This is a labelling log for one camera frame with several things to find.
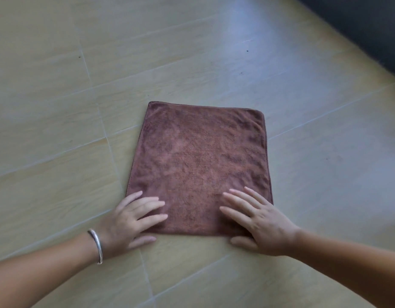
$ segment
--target brown towel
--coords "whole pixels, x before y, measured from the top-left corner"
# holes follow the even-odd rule
[[[273,202],[260,111],[149,103],[126,192],[166,201],[151,214],[168,219],[148,232],[247,235],[219,210],[222,192],[244,186]]]

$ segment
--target silver bangle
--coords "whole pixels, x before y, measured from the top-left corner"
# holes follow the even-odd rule
[[[102,256],[102,247],[101,247],[101,242],[99,241],[98,235],[96,234],[95,230],[93,229],[89,229],[88,233],[92,236],[92,238],[94,238],[96,246],[98,248],[98,252],[99,252],[99,262],[98,265],[102,264],[103,261],[103,256]]]

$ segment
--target towel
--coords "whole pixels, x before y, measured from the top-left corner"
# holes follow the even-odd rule
[[[147,232],[249,235],[219,210],[230,188],[254,189],[273,203],[262,112],[150,102],[126,194],[157,196],[167,213]]]

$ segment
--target person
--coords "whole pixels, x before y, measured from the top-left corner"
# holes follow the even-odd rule
[[[144,216],[164,202],[141,195],[139,191],[124,198],[92,234],[82,233],[53,247],[1,261],[0,308],[30,307],[87,266],[154,242],[155,237],[140,233],[167,215]],[[234,246],[292,257],[376,307],[395,307],[395,252],[310,233],[247,187],[244,192],[231,189],[223,196],[232,207],[220,207],[221,212],[252,234],[252,238],[231,238]]]

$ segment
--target hand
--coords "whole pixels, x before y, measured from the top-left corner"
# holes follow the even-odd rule
[[[261,254],[286,255],[300,228],[256,191],[245,187],[245,192],[234,189],[229,192],[223,196],[243,213],[230,207],[220,207],[221,212],[250,231],[254,238],[234,237],[230,242]]]
[[[164,206],[158,197],[144,197],[142,191],[124,198],[118,206],[94,228],[101,242],[103,259],[112,258],[144,244],[156,241],[152,236],[140,236],[139,233],[164,221],[167,214],[151,215],[140,219],[150,211]]]

